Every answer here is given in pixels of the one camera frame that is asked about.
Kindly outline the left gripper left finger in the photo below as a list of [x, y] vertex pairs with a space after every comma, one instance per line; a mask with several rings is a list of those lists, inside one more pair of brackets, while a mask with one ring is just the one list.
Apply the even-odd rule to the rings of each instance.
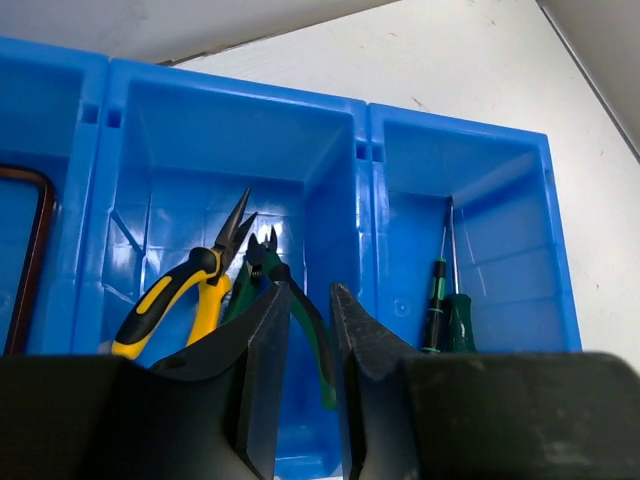
[[270, 479], [290, 291], [150, 368], [107, 355], [1, 361], [5, 479]]

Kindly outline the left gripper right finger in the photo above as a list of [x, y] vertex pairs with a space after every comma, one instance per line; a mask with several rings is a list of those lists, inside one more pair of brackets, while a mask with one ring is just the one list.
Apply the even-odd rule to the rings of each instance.
[[424, 354], [330, 290], [347, 479], [635, 479], [639, 377], [599, 352]]

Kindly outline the large green-handled screwdriver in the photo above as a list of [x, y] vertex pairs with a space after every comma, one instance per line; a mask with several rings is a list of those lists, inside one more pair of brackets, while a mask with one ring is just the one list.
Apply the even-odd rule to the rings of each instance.
[[449, 326], [447, 351], [452, 353], [476, 353], [471, 321], [471, 298], [460, 291], [455, 214], [453, 198], [448, 199], [448, 232], [451, 243], [452, 293], [448, 296]]

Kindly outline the green-handled cutting pliers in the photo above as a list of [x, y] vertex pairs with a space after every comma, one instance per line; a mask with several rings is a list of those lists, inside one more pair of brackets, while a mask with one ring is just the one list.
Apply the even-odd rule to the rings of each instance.
[[326, 410], [333, 411], [337, 408], [337, 395], [328, 327], [318, 309], [294, 280], [289, 265], [280, 258], [277, 249], [278, 237], [274, 227], [262, 242], [254, 233], [250, 235], [242, 267], [219, 325], [238, 317], [272, 283], [286, 283], [291, 294], [291, 314], [303, 329], [314, 354], [322, 405]]

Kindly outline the brown hex key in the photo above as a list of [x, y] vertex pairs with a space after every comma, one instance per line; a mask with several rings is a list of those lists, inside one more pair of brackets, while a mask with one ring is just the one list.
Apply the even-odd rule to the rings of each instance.
[[2, 164], [1, 177], [35, 186], [38, 190], [34, 219], [3, 352], [4, 355], [16, 355], [22, 354], [27, 345], [56, 205], [56, 189], [48, 176], [30, 168]]

